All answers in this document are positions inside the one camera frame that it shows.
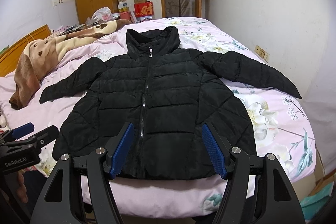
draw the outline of metal screw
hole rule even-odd
[[[69,154],[64,154],[61,156],[61,160],[68,160],[69,159]]]
[[[105,148],[103,148],[103,147],[99,147],[99,148],[96,149],[97,154],[103,154],[104,152],[105,152]]]
[[[271,153],[267,154],[267,158],[269,160],[275,160],[275,156],[273,154],[271,154]]]
[[[233,147],[232,149],[232,152],[235,153],[235,154],[239,154],[241,152],[240,148],[239,147]]]

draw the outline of blue gripper pad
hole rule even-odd
[[[20,126],[18,128],[15,128],[12,132],[12,138],[15,140],[22,138],[23,136],[26,136],[27,134],[30,134],[34,132],[34,125],[29,122],[23,126]]]
[[[116,175],[120,174],[121,169],[123,168],[123,165],[125,163],[128,151],[133,142],[133,138],[134,126],[132,123],[130,123],[112,157],[112,168],[110,171],[112,179],[115,179]]]
[[[227,172],[225,169],[224,156],[206,124],[202,126],[202,139],[216,174],[220,175],[222,179],[225,179]]]

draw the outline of zipper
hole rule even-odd
[[[132,172],[132,176],[136,177],[137,174],[139,174],[140,172],[140,165],[141,165],[141,160],[140,160],[140,155],[141,155],[141,150],[142,150],[142,143],[143,143],[143,136],[145,133],[145,122],[144,122],[144,118],[145,118],[145,114],[146,114],[146,96],[147,96],[147,92],[148,92],[148,81],[150,78],[150,74],[151,74],[151,64],[152,64],[152,52],[153,49],[149,48],[149,60],[148,60],[148,67],[147,67],[147,75],[146,75],[146,80],[145,80],[145,86],[144,86],[144,92],[143,92],[143,96],[142,96],[142,105],[141,105],[141,111],[140,111],[140,135],[139,135],[139,140],[137,143],[137,147],[136,147],[136,156],[134,159],[134,163],[133,163],[133,172]]]

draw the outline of electrical outlet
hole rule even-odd
[[[255,45],[254,51],[256,52],[257,55],[260,55],[260,50],[261,48],[258,45]]]
[[[264,60],[265,60],[266,62],[269,61],[269,53],[268,53],[268,52],[265,52]]]
[[[260,53],[259,53],[259,56],[263,59],[265,57],[265,51],[260,48]]]

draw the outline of red box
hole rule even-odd
[[[130,12],[122,12],[122,13],[120,13],[120,19],[131,20]]]
[[[134,13],[135,13],[136,17],[154,15],[153,2],[152,1],[147,1],[147,2],[144,2],[144,3],[134,4]]]

